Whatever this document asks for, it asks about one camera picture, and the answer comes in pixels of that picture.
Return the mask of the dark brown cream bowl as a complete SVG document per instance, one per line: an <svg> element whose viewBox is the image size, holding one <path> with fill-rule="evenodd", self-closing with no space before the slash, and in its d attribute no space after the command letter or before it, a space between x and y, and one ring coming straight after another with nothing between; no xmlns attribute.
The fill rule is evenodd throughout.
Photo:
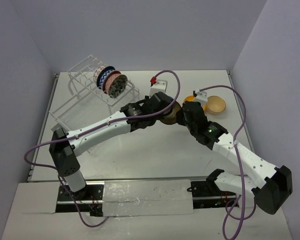
<svg viewBox="0 0 300 240"><path fill-rule="evenodd" d="M173 125L177 123L177 113L181 110L181 106L178 102L175 102L172 107L160 118L160 122L165 125Z"/></svg>

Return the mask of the black white floral bowl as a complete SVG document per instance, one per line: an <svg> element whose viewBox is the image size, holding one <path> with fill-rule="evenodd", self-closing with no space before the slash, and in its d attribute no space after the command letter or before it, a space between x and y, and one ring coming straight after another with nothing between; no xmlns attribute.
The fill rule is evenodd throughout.
<svg viewBox="0 0 300 240"><path fill-rule="evenodd" d="M119 75L110 86L109 97L117 98L126 89L127 82L128 78L126 75Z"/></svg>

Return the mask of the orange red patterned bowl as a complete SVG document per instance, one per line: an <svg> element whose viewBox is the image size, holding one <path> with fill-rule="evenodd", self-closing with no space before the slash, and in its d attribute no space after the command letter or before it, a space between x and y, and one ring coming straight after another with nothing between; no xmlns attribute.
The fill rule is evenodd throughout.
<svg viewBox="0 0 300 240"><path fill-rule="evenodd" d="M121 75L121 72L118 70L114 70L110 74L107 75L105 82L103 83L103 92L104 93L106 93L107 95L110 94L110 87L119 75Z"/></svg>

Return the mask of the blue triangle pattern bowl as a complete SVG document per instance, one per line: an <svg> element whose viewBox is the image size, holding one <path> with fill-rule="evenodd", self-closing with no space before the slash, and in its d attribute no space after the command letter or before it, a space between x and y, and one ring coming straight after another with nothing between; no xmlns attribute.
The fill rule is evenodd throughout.
<svg viewBox="0 0 300 240"><path fill-rule="evenodd" d="M103 84L106 80L107 75L109 75L111 72L115 71L116 69L113 66L107 66L98 76L96 86L103 90Z"/></svg>

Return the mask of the teal blue bowl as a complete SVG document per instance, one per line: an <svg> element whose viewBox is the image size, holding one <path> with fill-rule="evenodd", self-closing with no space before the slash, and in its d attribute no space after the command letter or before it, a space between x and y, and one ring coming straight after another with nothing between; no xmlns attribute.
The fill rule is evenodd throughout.
<svg viewBox="0 0 300 240"><path fill-rule="evenodd" d="M107 67L107 65L100 65L96 68L96 70L94 71L93 73L93 80L94 82L97 84L97 80L98 80L98 77L100 75L100 73Z"/></svg>

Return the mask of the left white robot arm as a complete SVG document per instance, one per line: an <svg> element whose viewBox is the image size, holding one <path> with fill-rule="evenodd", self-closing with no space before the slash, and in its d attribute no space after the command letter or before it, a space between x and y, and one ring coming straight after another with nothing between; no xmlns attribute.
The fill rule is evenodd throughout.
<svg viewBox="0 0 300 240"><path fill-rule="evenodd" d="M138 102L128 103L104 120L87 127L66 132L58 128L53 132L49 153L59 177L64 180L74 198L83 199L88 187L77 159L88 149L113 137L145 129L172 112L168 107L173 98L163 92L157 92Z"/></svg>

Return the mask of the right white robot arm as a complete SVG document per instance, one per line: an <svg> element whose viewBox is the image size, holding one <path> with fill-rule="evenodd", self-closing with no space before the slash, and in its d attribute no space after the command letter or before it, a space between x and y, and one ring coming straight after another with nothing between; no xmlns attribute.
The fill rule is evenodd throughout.
<svg viewBox="0 0 300 240"><path fill-rule="evenodd" d="M238 165L253 183L246 194L253 196L256 205L268 214L275 214L293 192L292 172L285 165L277 167L246 148L220 124L209 121L200 103L186 101L177 113L190 134L200 144L219 153Z"/></svg>

